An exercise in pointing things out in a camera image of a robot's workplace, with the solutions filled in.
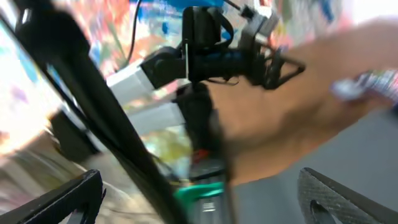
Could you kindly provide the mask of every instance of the table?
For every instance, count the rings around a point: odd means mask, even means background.
[[[342,103],[328,88],[371,68],[397,68],[397,40],[395,21],[374,21],[288,51],[307,69],[276,91],[243,77],[234,87],[209,83],[233,161],[231,184],[278,174],[369,111],[389,106],[375,98]]]

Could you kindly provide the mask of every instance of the wooden table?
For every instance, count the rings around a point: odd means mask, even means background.
[[[234,87],[209,84],[234,164],[233,185],[279,173],[370,110],[389,106],[375,98],[343,103],[328,89],[332,81],[368,69],[398,68],[398,21],[365,24],[287,55],[307,69],[276,91],[243,77]]]

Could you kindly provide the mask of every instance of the teal object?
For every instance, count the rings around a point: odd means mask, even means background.
[[[191,205],[201,198],[214,197],[224,192],[224,183],[199,184],[178,189],[174,197],[189,214]]]

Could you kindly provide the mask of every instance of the black pole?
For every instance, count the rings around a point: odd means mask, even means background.
[[[56,69],[93,134],[115,155],[163,221],[188,223],[170,184],[90,60],[90,46],[73,18],[51,7],[50,1],[16,2],[21,14],[15,33],[26,51],[42,70],[47,65]]]

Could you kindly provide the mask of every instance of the gray floor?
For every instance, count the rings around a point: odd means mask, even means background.
[[[398,211],[397,158],[398,118],[375,111],[283,173],[235,187],[238,223],[305,223],[297,200],[304,167]]]

